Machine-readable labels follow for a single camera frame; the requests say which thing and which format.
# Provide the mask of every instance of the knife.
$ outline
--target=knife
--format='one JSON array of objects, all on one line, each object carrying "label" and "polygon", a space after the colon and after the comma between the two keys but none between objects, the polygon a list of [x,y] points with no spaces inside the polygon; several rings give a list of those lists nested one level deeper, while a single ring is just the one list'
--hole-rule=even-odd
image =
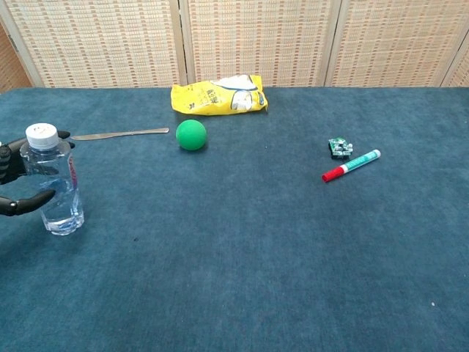
[{"label": "knife", "polygon": [[142,131],[129,131],[129,132],[112,132],[112,133],[96,133],[87,134],[85,136],[71,136],[71,139],[76,141],[92,141],[93,139],[104,139],[121,136],[135,136],[138,134],[150,134],[150,133],[168,133],[169,128],[156,128],[154,130],[142,130]]}]

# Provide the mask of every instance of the water bottle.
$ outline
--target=water bottle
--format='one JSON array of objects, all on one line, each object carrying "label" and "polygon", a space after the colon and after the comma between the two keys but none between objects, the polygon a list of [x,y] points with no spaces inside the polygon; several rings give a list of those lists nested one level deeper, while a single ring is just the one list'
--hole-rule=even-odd
[{"label": "water bottle", "polygon": [[20,149],[26,173],[40,191],[56,192],[40,208],[45,228],[54,235],[69,235],[84,223],[70,145],[48,123],[29,126],[26,138],[28,142]]}]

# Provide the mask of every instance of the white bottle cap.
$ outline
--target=white bottle cap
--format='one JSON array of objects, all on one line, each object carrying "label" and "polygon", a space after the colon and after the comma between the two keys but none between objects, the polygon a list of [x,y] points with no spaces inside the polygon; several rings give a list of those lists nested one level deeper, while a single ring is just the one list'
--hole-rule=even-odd
[{"label": "white bottle cap", "polygon": [[26,129],[29,146],[38,150],[52,149],[59,143],[57,129],[48,123],[35,123]]}]

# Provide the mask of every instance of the marker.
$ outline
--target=marker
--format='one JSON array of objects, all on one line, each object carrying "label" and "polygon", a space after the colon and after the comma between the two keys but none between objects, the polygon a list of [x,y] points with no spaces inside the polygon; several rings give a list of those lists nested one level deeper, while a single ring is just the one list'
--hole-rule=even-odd
[{"label": "marker", "polygon": [[324,182],[332,181],[334,178],[341,177],[343,174],[347,174],[349,171],[357,169],[364,164],[369,163],[370,161],[376,160],[381,156],[381,152],[378,149],[375,149],[365,155],[359,156],[356,159],[349,161],[335,169],[327,171],[322,175],[322,180]]}]

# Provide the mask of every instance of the yellow bag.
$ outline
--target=yellow bag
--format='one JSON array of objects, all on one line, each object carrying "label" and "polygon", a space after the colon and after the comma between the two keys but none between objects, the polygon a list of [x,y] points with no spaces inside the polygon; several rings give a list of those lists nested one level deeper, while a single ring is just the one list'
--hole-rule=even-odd
[{"label": "yellow bag", "polygon": [[183,114],[229,115],[267,108],[260,76],[240,75],[187,86],[173,85],[171,105]]}]

